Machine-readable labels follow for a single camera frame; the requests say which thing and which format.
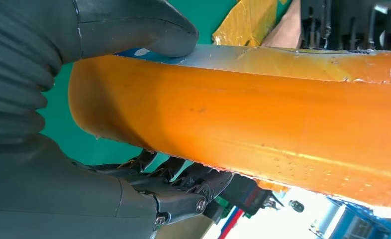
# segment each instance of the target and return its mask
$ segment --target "gray robotic arm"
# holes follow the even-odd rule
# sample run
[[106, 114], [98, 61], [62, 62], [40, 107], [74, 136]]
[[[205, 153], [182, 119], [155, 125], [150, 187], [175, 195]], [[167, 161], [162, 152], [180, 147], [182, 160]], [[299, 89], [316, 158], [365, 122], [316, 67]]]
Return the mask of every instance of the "gray robotic arm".
[[39, 134], [36, 112], [65, 63], [137, 46], [179, 57], [197, 40], [164, 0], [0, 1], [0, 239], [147, 239], [202, 213], [230, 173], [196, 165], [172, 185], [176, 163], [151, 175], [81, 165]]

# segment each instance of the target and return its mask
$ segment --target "black mechanical part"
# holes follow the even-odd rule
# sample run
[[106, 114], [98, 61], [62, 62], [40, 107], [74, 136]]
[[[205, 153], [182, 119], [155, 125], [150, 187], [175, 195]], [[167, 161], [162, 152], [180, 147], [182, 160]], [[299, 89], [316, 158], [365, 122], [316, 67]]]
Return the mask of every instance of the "black mechanical part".
[[330, 11], [327, 49], [391, 50], [391, 0], [332, 1]]
[[0, 1], [0, 239], [153, 234], [155, 198], [68, 158], [36, 110], [65, 63], [137, 46], [183, 56], [197, 38], [164, 0]]
[[223, 214], [224, 208], [215, 200], [211, 201], [207, 207], [206, 210], [204, 211], [203, 215], [206, 217], [212, 219], [212, 221], [215, 224], [218, 224], [222, 214]]
[[151, 173], [151, 176], [164, 177], [166, 180], [171, 181], [175, 175], [183, 168], [185, 163], [184, 159], [177, 157], [169, 157], [164, 163], [162, 163], [159, 168]]
[[271, 190], [261, 189], [251, 178], [238, 174], [233, 177], [220, 197], [250, 215], [255, 215], [268, 198], [276, 199]]
[[[170, 157], [159, 166], [159, 169], [165, 172], [176, 171], [176, 165], [181, 165], [181, 160]], [[155, 198], [157, 218], [165, 218], [162, 225], [172, 224], [203, 213], [207, 205], [228, 186], [233, 174], [217, 172], [201, 164], [193, 164], [184, 170], [182, 179], [177, 180], [178, 182], [192, 183], [185, 183], [183, 186], [170, 182], [170, 177], [168, 173], [148, 173], [124, 177], [137, 192]]]
[[331, 0], [302, 0], [302, 48], [326, 49], [331, 27]]

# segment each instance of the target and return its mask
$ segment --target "red cable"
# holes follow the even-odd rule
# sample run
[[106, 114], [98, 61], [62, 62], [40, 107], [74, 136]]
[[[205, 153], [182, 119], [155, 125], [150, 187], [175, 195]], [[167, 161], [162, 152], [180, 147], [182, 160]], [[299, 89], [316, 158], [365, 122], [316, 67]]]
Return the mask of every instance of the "red cable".
[[228, 226], [225, 228], [225, 230], [223, 230], [223, 233], [220, 234], [219, 236], [219, 239], [225, 239], [226, 236], [228, 235], [228, 233], [231, 231], [231, 229], [235, 226], [236, 222], [238, 221], [238, 219], [242, 216], [242, 214], [244, 213], [243, 210], [241, 209], [238, 209], [238, 211], [236, 212], [234, 218], [229, 222]]

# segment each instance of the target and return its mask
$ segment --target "machinery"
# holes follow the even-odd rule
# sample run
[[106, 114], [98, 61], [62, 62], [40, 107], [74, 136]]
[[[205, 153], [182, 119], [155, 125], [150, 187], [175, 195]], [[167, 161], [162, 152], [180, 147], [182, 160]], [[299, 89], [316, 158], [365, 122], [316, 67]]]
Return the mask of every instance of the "machinery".
[[[325, 48], [329, 30], [307, 48]], [[0, 239], [150, 238], [203, 213], [233, 172], [391, 207], [391, 52], [197, 39], [164, 0], [0, 1]], [[176, 65], [121, 56], [135, 47]], [[125, 164], [82, 165], [39, 134], [41, 92], [78, 60], [72, 114], [146, 149]], [[248, 65], [258, 60], [273, 67]], [[174, 156], [142, 173], [156, 152]], [[182, 158], [198, 163], [171, 181]]]

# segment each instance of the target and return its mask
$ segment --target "orange tube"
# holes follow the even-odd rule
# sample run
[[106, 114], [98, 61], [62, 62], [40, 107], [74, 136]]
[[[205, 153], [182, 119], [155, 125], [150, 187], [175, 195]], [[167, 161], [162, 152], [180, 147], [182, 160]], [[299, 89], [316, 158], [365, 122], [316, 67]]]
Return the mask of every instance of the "orange tube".
[[82, 60], [71, 75], [71, 112], [101, 137], [391, 207], [391, 53], [265, 49], [253, 64], [274, 61], [259, 74]]

